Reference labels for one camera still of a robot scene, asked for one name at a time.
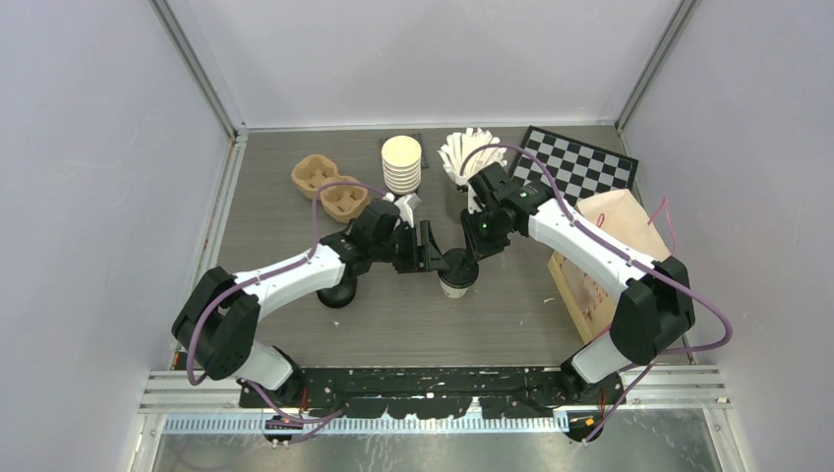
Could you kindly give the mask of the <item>white paper coffee cup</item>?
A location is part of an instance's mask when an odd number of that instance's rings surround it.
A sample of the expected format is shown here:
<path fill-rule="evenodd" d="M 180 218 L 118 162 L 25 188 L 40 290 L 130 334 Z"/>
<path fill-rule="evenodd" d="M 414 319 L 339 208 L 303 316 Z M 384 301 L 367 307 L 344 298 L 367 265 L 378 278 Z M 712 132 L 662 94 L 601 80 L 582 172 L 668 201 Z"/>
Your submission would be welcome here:
<path fill-rule="evenodd" d="M 450 299 L 462 298 L 477 281 L 479 267 L 476 265 L 459 265 L 438 272 L 441 288 Z"/>

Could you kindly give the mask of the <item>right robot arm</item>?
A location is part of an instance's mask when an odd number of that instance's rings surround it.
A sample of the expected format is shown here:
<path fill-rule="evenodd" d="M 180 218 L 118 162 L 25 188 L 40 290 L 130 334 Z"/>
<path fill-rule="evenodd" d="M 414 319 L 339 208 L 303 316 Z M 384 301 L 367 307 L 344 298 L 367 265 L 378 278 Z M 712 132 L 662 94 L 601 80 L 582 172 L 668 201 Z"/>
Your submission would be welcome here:
<path fill-rule="evenodd" d="M 478 208 L 461 214 L 472 261 L 502 252 L 516 232 L 565 256 L 617 303 L 609 330 L 561 364 L 557 385 L 566 399 L 588 402 L 605 378 L 650 364 L 693 327 L 688 273 L 677 259 L 658 262 L 630 248 L 594 227 L 558 191 L 541 182 L 522 186 L 497 163 L 467 186 Z"/>

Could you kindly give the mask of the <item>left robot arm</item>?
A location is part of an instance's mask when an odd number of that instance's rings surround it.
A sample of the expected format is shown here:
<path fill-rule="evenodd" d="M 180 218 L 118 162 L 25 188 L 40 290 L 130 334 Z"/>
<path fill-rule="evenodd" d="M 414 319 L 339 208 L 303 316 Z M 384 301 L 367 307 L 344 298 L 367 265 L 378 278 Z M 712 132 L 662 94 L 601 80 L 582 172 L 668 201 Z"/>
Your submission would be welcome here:
<path fill-rule="evenodd" d="M 359 276 L 377 263 L 398 273 L 448 269 L 430 222 L 413 223 L 402 213 L 392 202 L 373 200 L 344 229 L 297 256 L 236 274 L 209 269 L 172 326 L 187 350 L 190 384 L 236 378 L 279 407 L 293 405 L 302 391 L 300 369 L 281 349 L 257 341 L 260 322 L 312 293 L 331 308 L 349 304 Z"/>

